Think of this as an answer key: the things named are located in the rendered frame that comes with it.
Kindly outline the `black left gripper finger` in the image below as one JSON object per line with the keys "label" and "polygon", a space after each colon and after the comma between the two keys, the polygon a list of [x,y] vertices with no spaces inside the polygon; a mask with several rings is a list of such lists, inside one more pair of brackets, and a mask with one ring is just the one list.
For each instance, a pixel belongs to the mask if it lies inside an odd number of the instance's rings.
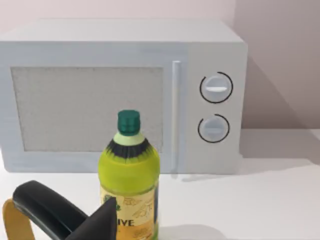
{"label": "black left gripper finger", "polygon": [[116,198],[109,198],[65,240],[116,240]]}

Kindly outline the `yellow-green oil bottle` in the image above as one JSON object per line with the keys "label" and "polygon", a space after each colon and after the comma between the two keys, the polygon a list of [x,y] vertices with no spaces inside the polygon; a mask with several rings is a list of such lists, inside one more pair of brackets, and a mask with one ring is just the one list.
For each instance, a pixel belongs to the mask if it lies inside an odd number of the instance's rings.
{"label": "yellow-green oil bottle", "polygon": [[160,157],[141,133],[140,113],[121,110],[98,161],[100,201],[116,200],[116,240],[158,240]]}

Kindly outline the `pale microwave oven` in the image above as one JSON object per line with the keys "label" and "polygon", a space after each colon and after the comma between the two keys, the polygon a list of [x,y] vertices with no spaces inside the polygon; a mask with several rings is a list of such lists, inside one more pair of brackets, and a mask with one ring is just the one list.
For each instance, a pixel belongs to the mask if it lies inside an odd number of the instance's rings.
{"label": "pale microwave oven", "polygon": [[[141,131],[172,173],[172,62],[181,61],[178,171],[233,174],[247,44],[214,19],[41,19],[0,35],[0,151],[9,172],[97,171],[118,112],[139,111]],[[204,77],[227,74],[222,103],[200,94]],[[208,143],[201,119],[224,116],[229,135]]]}

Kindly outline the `pale microwave knob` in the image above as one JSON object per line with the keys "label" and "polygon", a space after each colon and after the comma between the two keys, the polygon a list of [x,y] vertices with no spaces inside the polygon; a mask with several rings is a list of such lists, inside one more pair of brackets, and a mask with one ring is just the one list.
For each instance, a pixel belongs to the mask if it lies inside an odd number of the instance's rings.
{"label": "pale microwave knob", "polygon": [[222,142],[230,133],[230,123],[220,114],[213,114],[202,118],[198,124],[199,137],[207,143],[216,144]]}
{"label": "pale microwave knob", "polygon": [[224,72],[204,77],[199,85],[202,98],[211,104],[220,104],[228,100],[233,89],[232,79]]}

